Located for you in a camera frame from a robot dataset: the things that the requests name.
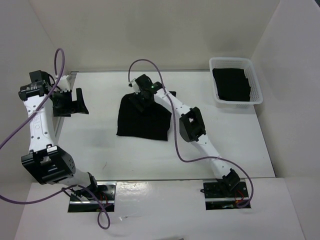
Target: white wall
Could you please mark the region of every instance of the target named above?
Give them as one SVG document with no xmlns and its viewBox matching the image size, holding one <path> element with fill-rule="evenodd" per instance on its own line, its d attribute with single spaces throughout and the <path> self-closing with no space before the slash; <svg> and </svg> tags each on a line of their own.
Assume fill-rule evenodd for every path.
<svg viewBox="0 0 320 240">
<path fill-rule="evenodd" d="M 279 0 L 29 0 L 72 71 L 209 69 L 214 56 L 249 58 Z M 151 69 L 140 63 L 135 69 Z"/>
<path fill-rule="evenodd" d="M 320 8 L 281 0 L 252 61 L 263 93 L 259 123 L 307 239 L 318 239 L 320 198 Z"/>
<path fill-rule="evenodd" d="M 25 0 L 0 2 L 0 141 L 27 118 L 18 97 L 20 86 L 30 82 L 29 72 L 52 73 L 55 48 L 30 4 Z M 0 151 L 0 194 L 25 201 L 32 178 L 21 164 L 28 153 L 29 129 L 25 127 Z M 0 200 L 1 239 L 13 239 L 24 206 Z"/>
</svg>

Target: white basket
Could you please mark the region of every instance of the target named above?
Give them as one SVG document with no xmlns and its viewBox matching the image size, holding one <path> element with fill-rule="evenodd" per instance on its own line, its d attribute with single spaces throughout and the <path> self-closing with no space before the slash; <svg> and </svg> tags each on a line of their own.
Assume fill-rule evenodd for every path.
<svg viewBox="0 0 320 240">
<path fill-rule="evenodd" d="M 254 105 L 261 104 L 264 100 L 262 97 L 254 65 L 249 59 L 240 57 L 212 57 L 209 60 L 209 66 L 210 74 L 213 80 L 213 98 L 218 103 L 233 105 Z M 213 69 L 243 69 L 244 75 L 248 79 L 249 85 L 251 87 L 250 101 L 225 101 L 219 99 L 217 84 L 213 75 Z"/>
</svg>

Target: black cloth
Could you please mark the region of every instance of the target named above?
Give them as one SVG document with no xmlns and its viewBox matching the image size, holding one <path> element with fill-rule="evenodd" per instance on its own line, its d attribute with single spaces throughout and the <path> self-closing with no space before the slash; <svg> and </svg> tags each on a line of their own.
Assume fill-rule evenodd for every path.
<svg viewBox="0 0 320 240">
<path fill-rule="evenodd" d="M 158 103 L 153 103 L 143 113 L 139 112 L 129 97 L 124 95 L 118 115 L 118 136 L 168 141 L 171 112 Z"/>
<path fill-rule="evenodd" d="M 243 69 L 214 68 L 212 74 L 221 100 L 250 101 L 251 87 Z"/>
</svg>

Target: wall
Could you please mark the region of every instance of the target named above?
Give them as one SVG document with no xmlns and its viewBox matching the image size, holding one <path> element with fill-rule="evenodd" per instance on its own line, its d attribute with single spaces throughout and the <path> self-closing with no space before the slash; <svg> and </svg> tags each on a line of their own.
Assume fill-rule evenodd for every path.
<svg viewBox="0 0 320 240">
<path fill-rule="evenodd" d="M 320 234 L 319 22 L 314 0 L 281 0 L 252 56 L 263 94 L 255 108 L 262 133 L 307 239 Z"/>
<path fill-rule="evenodd" d="M 29 72 L 52 73 L 55 48 L 30 4 L 24 0 L 0 2 L 0 140 L 27 118 L 18 97 L 20 86 L 30 82 Z M 21 164 L 28 153 L 30 133 L 25 127 L 0 151 L 0 194 L 25 201 L 32 178 Z M 13 239 L 24 206 L 0 201 L 1 239 Z"/>
<path fill-rule="evenodd" d="M 214 56 L 249 58 L 279 0 L 29 0 L 72 71 L 209 69 Z M 151 69 L 139 63 L 135 69 Z"/>
</svg>

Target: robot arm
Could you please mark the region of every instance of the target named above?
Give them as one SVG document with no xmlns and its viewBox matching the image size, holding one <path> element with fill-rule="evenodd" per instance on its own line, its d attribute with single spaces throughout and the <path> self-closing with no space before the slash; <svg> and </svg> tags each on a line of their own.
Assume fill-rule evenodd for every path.
<svg viewBox="0 0 320 240">
<path fill-rule="evenodd" d="M 165 92 L 160 82 L 152 83 L 146 75 L 132 80 L 129 86 L 132 86 L 135 92 L 130 100 L 141 112 L 143 112 L 145 108 L 150 107 L 154 102 L 172 112 L 171 103 L 167 97 L 167 95 L 169 95 L 173 102 L 175 114 L 177 118 L 179 118 L 179 132 L 181 137 L 186 142 L 195 146 L 204 156 L 220 156 L 206 133 L 205 124 L 199 108 L 191 108 L 185 105 L 168 90 Z M 231 191 L 240 182 L 238 174 L 227 162 L 219 159 L 209 159 L 208 162 L 215 178 L 223 183 L 224 188 L 228 191 Z"/>
<path fill-rule="evenodd" d="M 19 97 L 28 116 L 32 115 L 51 89 L 49 75 L 43 71 L 30 74 L 31 83 L 22 86 Z M 52 117 L 69 117 L 73 113 L 89 114 L 81 88 L 76 89 L 77 100 L 72 101 L 70 84 L 66 77 L 59 82 L 59 89 L 48 99 L 30 121 L 29 153 L 21 157 L 25 169 L 42 185 L 82 185 L 96 192 L 98 185 L 89 172 L 76 168 L 71 155 L 58 146 Z M 82 190 L 78 195 L 85 195 Z"/>
</svg>

